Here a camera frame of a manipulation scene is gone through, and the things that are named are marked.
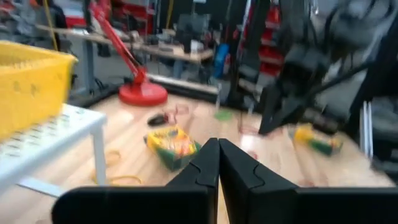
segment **yellow crayon box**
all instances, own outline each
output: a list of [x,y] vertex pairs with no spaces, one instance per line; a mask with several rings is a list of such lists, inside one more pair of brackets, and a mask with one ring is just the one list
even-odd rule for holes
[[170,170],[186,166],[201,148],[178,126],[157,129],[144,140]]

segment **red base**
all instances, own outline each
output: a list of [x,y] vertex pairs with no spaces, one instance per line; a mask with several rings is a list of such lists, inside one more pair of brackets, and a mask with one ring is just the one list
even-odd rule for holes
[[156,106],[167,101],[167,91],[153,83],[125,84],[119,89],[123,103],[137,106]]

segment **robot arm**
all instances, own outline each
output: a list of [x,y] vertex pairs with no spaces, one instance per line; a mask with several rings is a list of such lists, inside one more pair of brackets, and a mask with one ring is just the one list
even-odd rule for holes
[[134,84],[141,84],[146,80],[145,68],[132,56],[130,51],[124,45],[123,41],[113,30],[109,23],[109,12],[111,11],[110,0],[95,0],[91,4],[91,13],[100,24],[103,32],[111,40],[113,46],[122,56],[124,62],[130,68],[134,75]]

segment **yellow plastic bin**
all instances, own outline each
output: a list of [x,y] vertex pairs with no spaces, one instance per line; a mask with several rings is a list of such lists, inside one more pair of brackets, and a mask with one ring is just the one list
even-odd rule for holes
[[76,62],[69,54],[0,41],[0,141],[59,114]]

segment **yellow cable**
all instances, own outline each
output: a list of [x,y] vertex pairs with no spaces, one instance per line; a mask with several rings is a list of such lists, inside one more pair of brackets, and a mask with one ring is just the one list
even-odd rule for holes
[[49,26],[50,26],[50,32],[51,32],[51,36],[52,36],[52,42],[54,45],[54,49],[56,51],[58,51],[58,45],[57,45],[57,41],[55,40],[55,32],[52,26],[52,20],[51,20],[51,14],[50,14],[50,9],[49,9],[49,3],[47,2],[48,0],[44,0],[44,9],[45,9],[45,16],[47,18],[47,21],[49,22]]
[[170,25],[170,19],[172,17],[172,12],[173,12],[173,5],[174,5],[174,0],[170,0],[169,2],[169,9],[167,10],[167,22],[166,22],[166,29],[169,28]]
[[[119,151],[116,151],[116,150],[109,151],[105,155],[106,169],[108,169],[112,166],[115,166],[116,164],[118,164],[120,162],[121,159],[122,159],[122,156],[120,155]],[[94,183],[98,184],[95,170],[91,173],[91,179]],[[106,181],[109,185],[122,186],[121,184],[117,184],[115,182],[118,180],[123,180],[123,179],[133,179],[133,180],[138,181],[139,184],[142,184],[142,180],[135,175],[122,175],[122,176],[118,176],[118,177],[110,177],[110,178],[107,178]]]

